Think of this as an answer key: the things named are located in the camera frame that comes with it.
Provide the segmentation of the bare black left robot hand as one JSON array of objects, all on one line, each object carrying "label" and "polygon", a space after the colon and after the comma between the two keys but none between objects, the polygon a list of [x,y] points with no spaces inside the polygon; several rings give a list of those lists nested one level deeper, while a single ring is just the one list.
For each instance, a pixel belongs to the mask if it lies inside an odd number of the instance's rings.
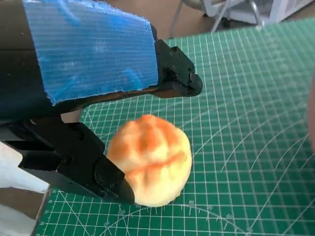
[{"label": "bare black left robot hand", "polygon": [[13,167],[62,191],[159,207],[190,175],[185,133],[153,115],[127,122],[109,145],[63,114],[153,95],[192,97],[203,83],[145,18],[95,0],[0,3],[0,143]]}]

